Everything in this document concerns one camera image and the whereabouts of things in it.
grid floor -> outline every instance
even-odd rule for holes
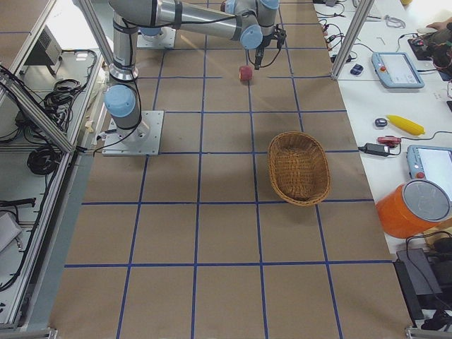
[[[165,110],[160,154],[95,158],[50,321],[62,338],[405,337],[314,7],[283,3],[280,18],[285,48],[245,84],[236,42],[178,32],[175,50],[138,53],[143,108]],[[268,179],[270,140],[294,130],[331,170],[310,208]]]

white table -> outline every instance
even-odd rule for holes
[[[365,44],[375,52],[396,52],[398,38],[404,34],[417,32],[417,27],[410,23],[410,19],[399,0],[376,0],[375,3],[383,16],[388,14],[391,17],[404,20],[406,28],[390,28],[386,26],[384,20],[379,22],[368,21],[364,24],[358,36],[360,40],[358,42]],[[343,4],[345,6],[345,18],[336,17],[326,20],[328,23],[339,26],[342,32],[346,34],[355,9],[352,7],[351,0],[347,0]],[[315,6],[316,10],[321,13],[340,13],[338,5],[334,8],[324,5]],[[328,29],[329,35],[337,34],[337,32],[338,30],[334,27]],[[416,60],[407,43],[409,37],[400,39],[398,51],[406,52],[417,69],[432,69],[432,62]],[[358,54],[358,59],[344,66],[339,75],[338,83],[357,145],[377,143],[376,139],[379,136],[413,137],[397,127],[391,126],[391,124],[384,129],[376,128],[374,120],[385,117],[387,114],[400,115],[423,125],[426,134],[420,136],[420,138],[428,138],[435,131],[452,131],[452,112],[446,104],[446,101],[450,100],[446,92],[447,82],[441,80],[438,72],[421,73],[425,87],[419,90],[388,90],[380,83],[371,64],[371,51],[360,45],[354,46],[353,51]],[[330,53],[332,55],[337,54],[337,52],[338,47]],[[360,76],[350,74],[350,69],[356,63],[364,67]],[[360,153],[375,201],[379,201],[397,186],[410,180],[406,150],[411,144],[451,146],[452,135],[439,134],[433,141],[404,140],[402,153],[399,156],[377,157]],[[403,239],[386,235],[386,240],[392,254],[405,248],[405,240]]]

small blue object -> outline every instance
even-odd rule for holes
[[[386,126],[388,126],[388,120],[386,120],[384,118],[375,119],[375,126],[386,127]]]
[[[226,0],[225,13],[234,14],[235,0]]]
[[[361,74],[363,69],[364,69],[363,66],[361,66],[360,64],[356,64],[353,66],[352,69],[350,69],[350,73],[353,74],[354,76],[358,76],[359,74]]]
[[[280,6],[279,0],[261,0],[261,3],[269,9],[278,9]]]
[[[124,118],[135,107],[135,95],[127,86],[115,85],[105,93],[104,103],[113,117]]]
[[[262,42],[262,30],[261,26],[254,24],[250,25],[240,35],[240,43],[245,49],[255,49]]]

screen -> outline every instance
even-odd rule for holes
[[[440,186],[452,198],[452,152],[419,148],[425,179]]]
[[[417,78],[412,72],[408,60],[403,54],[380,54],[393,83],[417,83]]]

blue joint cap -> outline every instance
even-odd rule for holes
[[[240,43],[245,49],[255,49],[262,42],[261,26],[254,24],[248,26],[240,35]]]
[[[226,0],[225,13],[234,14],[235,0]]]
[[[268,9],[278,9],[280,6],[279,0],[260,0],[261,4],[263,4]]]
[[[115,85],[105,93],[104,103],[113,117],[124,118],[132,113],[136,99],[130,88],[125,85]]]
[[[144,28],[144,27],[140,27],[140,32],[143,35],[147,35],[148,37],[154,37],[157,34],[160,34],[161,30],[162,30],[162,28]]]

